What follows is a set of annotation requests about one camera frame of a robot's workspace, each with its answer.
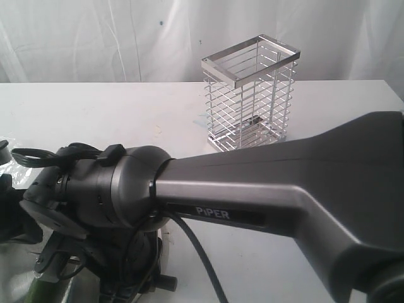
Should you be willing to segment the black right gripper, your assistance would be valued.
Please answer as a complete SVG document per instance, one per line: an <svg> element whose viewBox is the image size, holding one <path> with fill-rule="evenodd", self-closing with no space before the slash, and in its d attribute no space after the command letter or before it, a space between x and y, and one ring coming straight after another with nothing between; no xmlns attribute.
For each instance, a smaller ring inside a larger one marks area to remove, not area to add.
<svg viewBox="0 0 404 303"><path fill-rule="evenodd" d="M99 302L133 302L156 289L176 291L177 278L162 273L161 239L137 239L119 263L118 277L100 281Z"/></svg>

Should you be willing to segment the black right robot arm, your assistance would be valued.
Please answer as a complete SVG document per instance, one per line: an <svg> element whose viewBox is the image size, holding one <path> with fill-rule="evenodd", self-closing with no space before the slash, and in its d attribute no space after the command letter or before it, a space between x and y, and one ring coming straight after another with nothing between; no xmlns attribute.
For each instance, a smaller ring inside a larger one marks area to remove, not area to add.
<svg viewBox="0 0 404 303"><path fill-rule="evenodd" d="M130 302L177 280L160 269L168 220L188 235L220 302L227 297L186 218L293 238L335 302L403 301L403 114L371 112L301 140L174 159L156 146L52 153L14 149L40 174L20 206L52 229L35 271L66 278L71 256L100 279L100 302Z"/></svg>

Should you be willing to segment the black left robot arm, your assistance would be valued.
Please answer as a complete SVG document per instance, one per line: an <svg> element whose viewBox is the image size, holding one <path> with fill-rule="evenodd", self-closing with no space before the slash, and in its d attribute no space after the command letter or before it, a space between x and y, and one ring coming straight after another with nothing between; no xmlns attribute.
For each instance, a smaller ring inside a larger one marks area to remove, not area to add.
<svg viewBox="0 0 404 303"><path fill-rule="evenodd" d="M1 175L1 244L34 245L43 240L39 224L20 206L25 191L13 187L11 175Z"/></svg>

